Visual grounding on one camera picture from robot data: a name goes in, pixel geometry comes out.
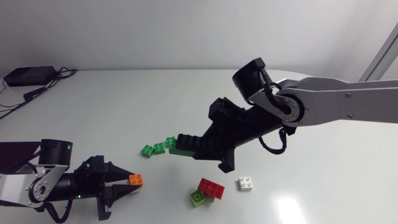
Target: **dark green lego brick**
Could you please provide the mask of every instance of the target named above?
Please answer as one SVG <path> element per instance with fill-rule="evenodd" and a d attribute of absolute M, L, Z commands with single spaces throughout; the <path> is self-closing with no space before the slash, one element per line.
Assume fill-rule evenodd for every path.
<path fill-rule="evenodd" d="M 166 145 L 169 149 L 175 149 L 175 143 L 177 142 L 175 137 L 166 138 Z"/>
<path fill-rule="evenodd" d="M 143 156 L 146 156 L 148 158 L 150 158 L 155 152 L 155 148 L 153 148 L 152 146 L 148 146 L 146 145 L 142 150 L 141 150 L 141 154 Z"/>
<path fill-rule="evenodd" d="M 169 149 L 169 153 L 179 156 L 189 156 L 189 157 L 192 157 L 195 154 L 195 152 L 192 151 L 179 150 L 179 149 Z"/>
<path fill-rule="evenodd" d="M 155 144 L 155 155 L 165 153 L 166 150 L 164 149 L 164 144 L 163 143 L 157 143 Z"/>
<path fill-rule="evenodd" d="M 203 196 L 203 193 L 200 190 L 197 190 L 194 193 L 192 193 L 190 195 L 190 198 L 195 208 L 206 202 L 206 198 L 205 196 Z"/>
<path fill-rule="evenodd" d="M 205 198 L 206 198 L 207 201 L 210 201 L 211 203 L 214 202 L 214 198 L 209 198 L 209 197 L 206 197 L 206 196 L 205 196 Z"/>

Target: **lego brick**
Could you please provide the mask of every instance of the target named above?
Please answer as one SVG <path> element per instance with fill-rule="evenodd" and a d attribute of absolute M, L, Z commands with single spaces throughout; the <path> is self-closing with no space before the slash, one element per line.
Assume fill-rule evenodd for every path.
<path fill-rule="evenodd" d="M 130 185 L 139 185 L 142 187 L 144 185 L 144 180 L 140 174 L 132 174 L 129 176 L 129 184 Z"/>
<path fill-rule="evenodd" d="M 195 208 L 206 202 L 206 198 L 200 190 L 196 190 L 194 193 L 192 193 L 190 198 Z"/>
<path fill-rule="evenodd" d="M 137 193 L 141 190 L 142 186 L 144 185 L 144 180 L 142 179 L 142 176 L 140 174 L 132 174 L 129 176 L 127 184 L 139 185 L 139 188 L 132 192 L 132 193 Z"/>
<path fill-rule="evenodd" d="M 195 154 L 195 152 L 192 152 L 192 151 L 185 151 L 185 150 L 179 150 L 179 149 L 169 149 L 169 153 L 179 155 L 179 156 L 189 156 L 189 157 L 192 157 Z"/>
<path fill-rule="evenodd" d="M 205 198 L 206 198 L 207 201 L 209 201 L 209 202 L 211 202 L 211 203 L 214 202 L 214 197 L 206 197 L 206 196 L 205 196 Z"/>
<path fill-rule="evenodd" d="M 175 149 L 175 143 L 177 142 L 175 137 L 168 137 L 166 138 L 166 146 L 169 149 Z"/>
<path fill-rule="evenodd" d="M 141 154 L 150 158 L 155 153 L 155 149 L 152 146 L 146 145 L 142 150 Z"/>
<path fill-rule="evenodd" d="M 155 148 L 155 155 L 161 154 L 161 153 L 165 153 L 165 149 L 164 149 L 164 144 L 163 143 L 157 143 L 154 146 Z"/>
<path fill-rule="evenodd" d="M 238 182 L 240 191 L 250 191 L 253 189 L 253 183 L 250 177 L 240 177 Z"/>
<path fill-rule="evenodd" d="M 198 190 L 202 191 L 206 197 L 216 197 L 218 199 L 222 198 L 224 189 L 225 187 L 204 178 L 201 179 L 198 186 Z"/>

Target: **orange lego brick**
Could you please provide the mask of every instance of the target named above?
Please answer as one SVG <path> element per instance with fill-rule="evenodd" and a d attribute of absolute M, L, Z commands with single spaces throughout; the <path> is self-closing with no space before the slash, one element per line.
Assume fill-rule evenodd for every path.
<path fill-rule="evenodd" d="M 130 185 L 139 185 L 140 187 L 144 185 L 144 180 L 140 174 L 130 175 L 129 180 Z"/>

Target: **stacked lego bricks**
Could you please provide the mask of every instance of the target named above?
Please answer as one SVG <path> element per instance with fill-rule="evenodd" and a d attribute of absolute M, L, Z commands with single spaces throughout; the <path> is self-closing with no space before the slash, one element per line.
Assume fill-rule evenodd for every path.
<path fill-rule="evenodd" d="M 221 200 L 224 189 L 225 187 L 202 178 L 199 183 L 198 190 L 194 191 L 190 195 L 193 206 L 196 208 L 206 201 L 214 202 L 215 198 Z"/>
<path fill-rule="evenodd" d="M 154 144 L 153 146 L 146 145 L 142 150 L 141 154 L 145 157 L 151 158 L 152 155 L 159 155 L 165 153 L 165 149 L 169 149 L 170 154 L 179 156 L 192 157 L 196 152 L 187 149 L 177 149 L 177 140 L 175 137 L 166 138 L 165 142 Z"/>

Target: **power cord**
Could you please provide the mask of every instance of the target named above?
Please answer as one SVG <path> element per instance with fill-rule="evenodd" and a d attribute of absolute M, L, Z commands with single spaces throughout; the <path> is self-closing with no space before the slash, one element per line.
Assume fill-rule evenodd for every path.
<path fill-rule="evenodd" d="M 73 202 L 73 200 L 69 200 L 69 201 L 68 201 L 68 205 L 67 205 L 67 207 L 66 207 L 65 213 L 62 215 L 62 218 L 60 218 L 60 217 L 58 216 L 58 213 L 57 213 L 57 211 L 55 210 L 55 208 L 54 208 L 54 206 L 52 205 L 52 203 L 47 202 L 47 203 L 44 203 L 43 206 L 44 206 L 45 209 L 47 209 L 47 211 L 49 212 L 51 218 L 52 218 L 56 223 L 64 223 L 64 222 L 67 220 L 68 216 L 69 216 L 70 209 L 72 208 L 72 202 Z"/>
<path fill-rule="evenodd" d="M 268 73 L 266 72 L 266 70 L 264 68 L 260 68 L 259 73 L 261 74 L 262 79 L 264 79 L 264 81 L 265 81 L 264 92 L 267 96 L 267 99 L 276 108 L 280 109 L 284 113 L 289 113 L 290 108 L 278 103 L 274 94 L 272 94 L 272 86 L 275 86 L 279 90 L 281 90 L 282 87 L 280 85 L 278 85 L 277 83 L 272 82 L 271 78 L 269 77 Z M 284 153 L 287 148 L 287 135 L 286 134 L 287 133 L 284 128 L 279 129 L 279 137 L 280 137 L 280 140 L 282 141 L 282 148 L 280 148 L 280 149 L 273 149 L 271 147 L 268 147 L 267 144 L 262 139 L 262 137 L 259 137 L 259 141 L 264 149 L 266 149 L 267 151 L 269 151 L 272 154 L 280 155 L 280 154 Z"/>
<path fill-rule="evenodd" d="M 279 129 L 279 137 L 280 137 L 280 140 L 282 141 L 281 149 L 273 149 L 273 148 L 268 147 L 264 143 L 264 140 L 262 140 L 262 137 L 259 137 L 259 141 L 264 149 L 267 149 L 267 151 L 269 151 L 270 153 L 272 153 L 274 155 L 280 155 L 285 152 L 286 147 L 287 147 L 287 136 L 286 136 L 286 130 L 284 128 Z"/>
<path fill-rule="evenodd" d="M 28 104 L 29 102 L 33 101 L 34 99 L 39 97 L 41 94 L 46 92 L 48 89 L 54 87 L 60 80 L 63 80 L 63 79 L 71 77 L 72 75 L 76 74 L 77 71 L 78 71 L 77 69 L 69 69 L 67 67 L 62 67 L 57 72 L 57 75 L 55 76 L 55 78 L 53 80 L 51 80 L 51 82 L 49 84 L 47 84 L 47 86 L 39 88 L 39 89 L 34 90 L 34 91 L 31 91 L 29 93 L 25 93 L 24 94 L 25 102 L 19 103 L 19 104 L 16 104 L 16 105 L 12 105 L 12 106 L 0 105 L 0 106 L 3 106 L 5 108 L 12 108 L 12 109 L 7 109 L 7 110 L 0 111 L 0 112 L 8 111 L 6 114 L 0 116 L 0 119 L 5 118 L 7 115 L 10 115 L 15 110 L 18 110 L 19 108 L 25 106 L 26 104 Z M 63 73 L 67 73 L 67 72 L 70 72 L 70 74 L 63 76 Z M 0 93 L 2 93 L 6 89 L 6 86 L 4 84 L 4 80 L 2 81 L 2 85 L 3 85 L 4 88 L 0 91 Z"/>

